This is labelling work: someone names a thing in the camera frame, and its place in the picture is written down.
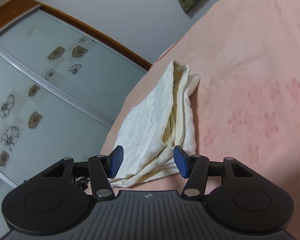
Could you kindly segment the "white lace pants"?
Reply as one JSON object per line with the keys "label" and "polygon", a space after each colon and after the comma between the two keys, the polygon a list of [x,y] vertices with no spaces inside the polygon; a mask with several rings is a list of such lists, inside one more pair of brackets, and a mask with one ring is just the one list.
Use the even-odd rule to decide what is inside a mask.
{"label": "white lace pants", "polygon": [[190,96],[200,78],[189,72],[189,65],[171,61],[157,85],[125,117],[114,144],[123,147],[124,156],[110,180],[113,187],[128,188],[178,173],[175,146],[195,154]]}

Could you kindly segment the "frosted glass wardrobe doors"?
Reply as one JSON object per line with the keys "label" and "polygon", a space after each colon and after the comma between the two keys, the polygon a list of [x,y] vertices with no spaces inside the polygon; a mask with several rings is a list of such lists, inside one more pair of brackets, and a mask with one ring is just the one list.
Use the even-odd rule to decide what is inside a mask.
{"label": "frosted glass wardrobe doors", "polygon": [[35,10],[0,33],[2,200],[64,157],[101,152],[145,70],[83,31]]}

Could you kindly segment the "pink floral bed blanket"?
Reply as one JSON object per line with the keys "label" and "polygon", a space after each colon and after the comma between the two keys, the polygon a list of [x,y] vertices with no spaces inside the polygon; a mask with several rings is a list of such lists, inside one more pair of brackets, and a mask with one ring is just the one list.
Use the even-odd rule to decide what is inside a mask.
{"label": "pink floral bed blanket", "polygon": [[200,83],[191,96],[197,153],[233,157],[287,191],[300,239],[300,0],[219,0],[128,94],[102,154],[172,60]]}

